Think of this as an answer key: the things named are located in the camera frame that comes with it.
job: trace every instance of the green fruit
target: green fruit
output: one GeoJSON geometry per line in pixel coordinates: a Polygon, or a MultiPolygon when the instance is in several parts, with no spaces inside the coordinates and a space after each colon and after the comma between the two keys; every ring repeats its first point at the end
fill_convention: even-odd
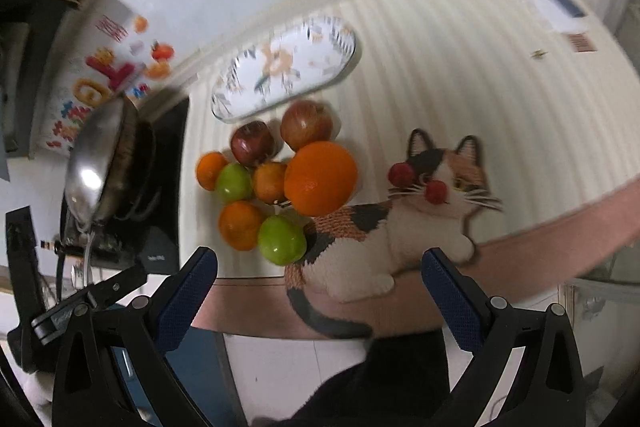
{"type": "Polygon", "coordinates": [[[251,197],[251,175],[239,163],[231,163],[220,171],[216,192],[225,203],[247,200],[251,197]]]}
{"type": "Polygon", "coordinates": [[[267,261],[285,266],[295,263],[305,254],[305,234],[285,217],[267,217],[258,232],[258,248],[267,261]]]}

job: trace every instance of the pile of fruit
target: pile of fruit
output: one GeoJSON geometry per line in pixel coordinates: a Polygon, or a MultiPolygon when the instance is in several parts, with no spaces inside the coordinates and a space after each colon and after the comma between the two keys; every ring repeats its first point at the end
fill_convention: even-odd
{"type": "Polygon", "coordinates": [[[295,263],[305,254],[302,228],[282,214],[267,217],[254,198],[276,208],[292,207],[300,216],[325,216],[338,210],[353,194],[358,168],[351,154],[329,141],[334,129],[324,105],[294,102],[280,123],[280,136],[294,152],[289,162],[273,161],[276,140],[262,121],[251,121],[233,133],[230,149],[238,163],[222,152],[203,155],[196,178],[214,190],[225,207],[220,212],[220,235],[235,250],[258,247],[274,264],[295,263]]]}

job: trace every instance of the cat ear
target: cat ear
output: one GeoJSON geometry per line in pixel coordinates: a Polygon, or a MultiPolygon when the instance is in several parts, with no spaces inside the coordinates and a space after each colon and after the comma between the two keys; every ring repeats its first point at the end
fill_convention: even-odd
{"type": "Polygon", "coordinates": [[[480,165],[481,162],[481,154],[480,154],[480,141],[476,136],[469,135],[465,136],[458,147],[456,148],[456,154],[471,160],[476,165],[480,165]]]}
{"type": "Polygon", "coordinates": [[[433,142],[429,135],[422,129],[414,129],[409,137],[409,146],[406,149],[406,157],[411,158],[417,156],[421,152],[429,151],[434,148],[433,142]]]}

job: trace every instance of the blue gripper pad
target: blue gripper pad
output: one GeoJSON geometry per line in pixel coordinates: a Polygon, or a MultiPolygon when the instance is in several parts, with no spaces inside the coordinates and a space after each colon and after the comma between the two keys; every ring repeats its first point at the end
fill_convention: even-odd
{"type": "Polygon", "coordinates": [[[158,315],[154,343],[160,353],[180,345],[218,275],[218,258],[212,250],[200,247],[194,255],[200,259],[158,315]]]}
{"type": "Polygon", "coordinates": [[[460,349],[476,353],[484,344],[480,317],[453,277],[433,254],[434,250],[442,252],[440,248],[431,248],[422,255],[422,282],[460,349]]]}

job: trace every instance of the plate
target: plate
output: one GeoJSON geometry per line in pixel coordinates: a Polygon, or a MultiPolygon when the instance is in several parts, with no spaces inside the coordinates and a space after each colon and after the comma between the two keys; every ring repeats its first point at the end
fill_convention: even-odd
{"type": "Polygon", "coordinates": [[[219,74],[213,115],[232,123],[336,80],[353,57],[354,31],[342,19],[319,17],[245,48],[219,74]]]}

